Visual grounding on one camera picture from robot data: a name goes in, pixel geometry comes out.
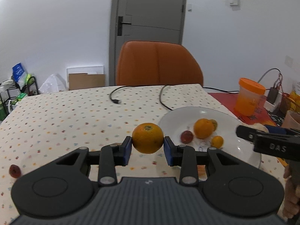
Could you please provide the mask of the person right hand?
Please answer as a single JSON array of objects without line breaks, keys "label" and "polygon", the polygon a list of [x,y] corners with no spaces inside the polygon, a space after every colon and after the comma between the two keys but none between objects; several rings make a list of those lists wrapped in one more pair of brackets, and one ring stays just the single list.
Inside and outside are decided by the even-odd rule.
[{"label": "person right hand", "polygon": [[287,166],[283,177],[286,179],[283,215],[288,224],[299,224],[299,162],[285,160]]}]

